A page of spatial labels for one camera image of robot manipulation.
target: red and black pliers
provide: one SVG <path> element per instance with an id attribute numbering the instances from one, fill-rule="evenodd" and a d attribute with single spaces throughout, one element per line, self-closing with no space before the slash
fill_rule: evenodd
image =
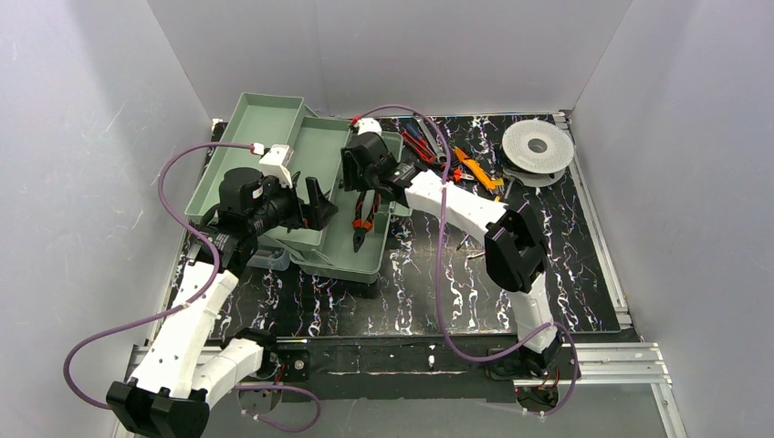
<path id="1" fill-rule="evenodd" d="M 352 248 L 357 253 L 365 241 L 365 234 L 373 228 L 373 216 L 379 211 L 379 203 L 382 201 L 382 196 L 379 192 L 373 194 L 373 203 L 368 215 L 365 216 L 365 221 L 362 220 L 362 205 L 365 202 L 366 192 L 361 192 L 358 196 L 358 202 L 355 204 L 355 220 L 352 221 L 352 228 L 355 229 L 355 236 L 352 237 Z"/>

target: white wall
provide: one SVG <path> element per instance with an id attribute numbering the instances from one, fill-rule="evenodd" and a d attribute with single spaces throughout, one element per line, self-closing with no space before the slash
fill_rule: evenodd
<path id="1" fill-rule="evenodd" d="M 695 437 L 771 436 L 774 4 L 635 0 L 573 115 L 636 327 Z"/>
<path id="2" fill-rule="evenodd" d="M 212 117 L 243 91 L 351 116 L 572 108 L 631 0 L 149 0 Z"/>
<path id="3" fill-rule="evenodd" d="M 62 379 L 69 348 L 152 313 L 182 231 L 156 175 L 210 121 L 145 2 L 0 5 L 2 436 L 109 436 L 115 416 Z M 199 159 L 168 193 L 183 208 Z M 104 400 L 146 329 L 87 347 L 76 381 Z"/>

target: marble pattern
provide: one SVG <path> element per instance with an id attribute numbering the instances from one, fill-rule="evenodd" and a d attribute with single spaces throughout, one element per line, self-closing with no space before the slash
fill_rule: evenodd
<path id="1" fill-rule="evenodd" d="M 436 118 L 451 145 L 467 145 L 485 170 L 500 171 L 498 146 L 504 129 L 523 119 L 552 122 L 539 116 L 471 116 Z M 384 119 L 397 130 L 406 119 Z M 493 197 L 475 182 L 467 190 Z M 541 212 L 549 242 L 547 288 L 554 318 L 572 331 L 616 331 L 615 312 L 570 173 L 542 189 L 514 182 L 507 201 L 526 202 Z M 278 336 L 378 336 L 439 333 L 434 315 L 433 278 L 438 221 L 414 212 L 393 217 L 382 268 L 372 285 L 308 276 L 291 265 L 284 272 L 248 268 L 226 301 L 213 338 L 251 326 Z M 443 284 L 447 324 L 454 333 L 501 333 L 513 321 L 505 291 L 486 275 L 481 244 L 463 239 L 448 226 L 445 233 Z"/>

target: gray floor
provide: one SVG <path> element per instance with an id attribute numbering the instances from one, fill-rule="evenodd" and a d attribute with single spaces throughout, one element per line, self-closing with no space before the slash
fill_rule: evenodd
<path id="1" fill-rule="evenodd" d="M 518 406 L 505 406 L 515 409 Z M 280 403 L 271 417 L 301 425 L 312 403 Z M 236 394 L 218 402 L 205 437 L 288 437 L 268 424 L 240 415 Z M 475 400 L 325 401 L 310 430 L 317 437 L 665 437 L 650 385 L 581 385 L 573 399 L 545 422 L 503 412 Z"/>

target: green plastic tray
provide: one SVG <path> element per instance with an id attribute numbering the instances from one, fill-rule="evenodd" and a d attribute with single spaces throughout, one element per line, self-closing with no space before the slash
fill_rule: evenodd
<path id="1" fill-rule="evenodd" d="M 400 160 L 403 138 L 394 132 L 383 133 L 384 142 L 395 157 Z M 371 205 L 373 192 L 365 200 L 365 206 Z M 390 212 L 394 205 L 382 205 L 374 215 L 373 228 L 365 235 L 359 252 L 352 249 L 352 220 L 354 219 L 357 192 L 344 192 L 337 185 L 333 189 L 333 199 L 339 212 L 331 219 L 326 228 L 325 240 L 320 249 L 297 251 L 290 249 L 290 260 L 313 276 L 324 276 L 359 283 L 373 283 L 379 275 L 384 256 L 384 245 L 390 227 Z"/>
<path id="2" fill-rule="evenodd" d="M 297 188 L 299 198 L 309 201 L 307 186 L 304 183 L 304 178 L 308 176 L 317 178 L 323 193 L 333 194 L 333 187 L 340 173 L 340 151 L 347 144 L 349 137 L 349 120 L 304 118 L 296 143 L 293 145 L 293 158 L 288 164 L 290 174 L 301 172 Z M 322 231 L 301 229 L 288 232 L 287 228 L 280 226 L 261 236 L 258 242 L 263 245 L 275 245 L 276 240 L 292 249 L 309 251 L 319 249 L 327 232 L 328 228 Z"/>
<path id="3" fill-rule="evenodd" d="M 304 105 L 303 98 L 244 93 L 225 128 L 221 141 L 293 145 L 304 115 L 314 111 Z M 261 157 L 250 151 L 234 148 L 216 149 L 202 180 L 185 208 L 185 214 L 199 222 L 210 207 L 218 202 L 218 185 L 223 175 L 236 167 L 257 169 Z"/>

